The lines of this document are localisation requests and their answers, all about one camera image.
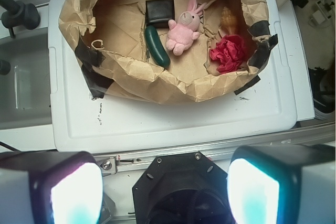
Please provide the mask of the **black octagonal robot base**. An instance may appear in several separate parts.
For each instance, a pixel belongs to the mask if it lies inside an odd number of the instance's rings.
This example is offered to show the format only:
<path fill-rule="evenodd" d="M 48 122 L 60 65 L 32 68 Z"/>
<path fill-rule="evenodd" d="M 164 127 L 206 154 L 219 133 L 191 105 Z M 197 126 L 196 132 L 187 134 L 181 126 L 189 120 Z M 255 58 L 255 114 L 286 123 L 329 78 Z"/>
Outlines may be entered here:
<path fill-rule="evenodd" d="M 156 157 L 132 193 L 137 223 L 235 223 L 227 173 L 200 152 Z"/>

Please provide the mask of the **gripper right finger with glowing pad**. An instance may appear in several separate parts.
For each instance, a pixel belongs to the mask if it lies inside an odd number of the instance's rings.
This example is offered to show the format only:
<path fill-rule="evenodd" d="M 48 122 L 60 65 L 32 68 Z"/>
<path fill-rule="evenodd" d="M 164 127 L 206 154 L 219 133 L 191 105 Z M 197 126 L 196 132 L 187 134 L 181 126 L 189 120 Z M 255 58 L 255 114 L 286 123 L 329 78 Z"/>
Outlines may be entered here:
<path fill-rule="evenodd" d="M 237 223 L 335 223 L 335 147 L 240 146 L 227 193 Z"/>

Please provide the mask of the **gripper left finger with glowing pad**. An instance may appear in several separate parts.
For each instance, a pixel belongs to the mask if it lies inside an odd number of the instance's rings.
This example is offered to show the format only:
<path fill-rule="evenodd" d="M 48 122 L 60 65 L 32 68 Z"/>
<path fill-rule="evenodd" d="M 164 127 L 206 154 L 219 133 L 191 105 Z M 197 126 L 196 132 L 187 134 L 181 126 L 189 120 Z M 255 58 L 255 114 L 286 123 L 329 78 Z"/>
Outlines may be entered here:
<path fill-rule="evenodd" d="M 88 152 L 1 153 L 1 223 L 98 223 L 102 200 Z"/>

